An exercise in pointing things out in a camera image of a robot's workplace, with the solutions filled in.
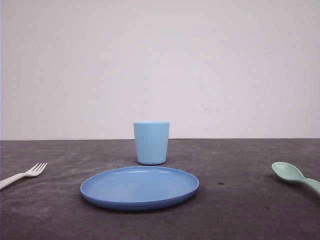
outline cup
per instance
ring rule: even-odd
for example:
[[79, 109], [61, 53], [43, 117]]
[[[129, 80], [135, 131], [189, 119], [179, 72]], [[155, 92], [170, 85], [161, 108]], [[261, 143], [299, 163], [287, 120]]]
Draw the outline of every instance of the cup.
[[133, 123], [139, 163], [158, 165], [166, 161], [169, 125], [167, 121], [136, 121]]

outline tabletop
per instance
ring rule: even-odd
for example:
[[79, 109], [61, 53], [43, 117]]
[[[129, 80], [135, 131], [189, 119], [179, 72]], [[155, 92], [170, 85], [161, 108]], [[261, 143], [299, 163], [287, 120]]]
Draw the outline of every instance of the tabletop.
[[139, 166], [134, 140], [2, 141], [1, 179], [47, 162], [0, 191], [1, 240], [304, 240], [319, 235], [320, 196], [281, 181], [273, 162], [320, 180], [320, 139], [170, 139], [163, 167], [200, 182], [175, 206], [116, 211], [87, 202], [80, 185]]

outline utensil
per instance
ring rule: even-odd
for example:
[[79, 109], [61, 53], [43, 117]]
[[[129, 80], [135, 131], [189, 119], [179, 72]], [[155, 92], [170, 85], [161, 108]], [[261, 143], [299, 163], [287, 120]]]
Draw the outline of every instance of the utensil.
[[143, 165], [158, 165], [166, 161], [169, 126], [167, 121], [137, 121], [133, 123], [136, 155]]
[[320, 195], [320, 182], [305, 177], [296, 166], [287, 162], [277, 161], [274, 162], [271, 167], [275, 174], [286, 183], [301, 183], [308, 185]]
[[43, 170], [46, 168], [47, 163], [37, 163], [34, 165], [32, 168], [30, 168], [28, 171], [23, 172], [23, 173], [17, 173], [16, 175], [10, 176], [4, 180], [0, 181], [0, 190], [8, 186], [9, 184], [12, 184], [13, 182], [27, 177], [27, 178], [33, 178], [38, 176], [43, 172]]
[[105, 171], [80, 187], [90, 203], [114, 210], [150, 210], [181, 203], [199, 187], [199, 180], [182, 170], [161, 166], [131, 166]]

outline plate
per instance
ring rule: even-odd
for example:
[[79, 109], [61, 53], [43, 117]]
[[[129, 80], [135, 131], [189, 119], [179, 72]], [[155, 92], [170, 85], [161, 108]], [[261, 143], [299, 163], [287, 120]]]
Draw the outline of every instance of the plate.
[[199, 180], [190, 173], [162, 166], [130, 166], [88, 178], [80, 191], [90, 203], [114, 210], [151, 210], [190, 198]]

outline mint green spoon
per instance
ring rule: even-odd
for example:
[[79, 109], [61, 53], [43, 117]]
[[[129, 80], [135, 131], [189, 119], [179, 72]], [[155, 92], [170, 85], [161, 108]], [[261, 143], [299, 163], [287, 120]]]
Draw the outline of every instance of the mint green spoon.
[[311, 178], [306, 178], [294, 165], [284, 161], [277, 161], [272, 163], [271, 167], [275, 174], [286, 183], [301, 183], [308, 185], [320, 195], [320, 182]]

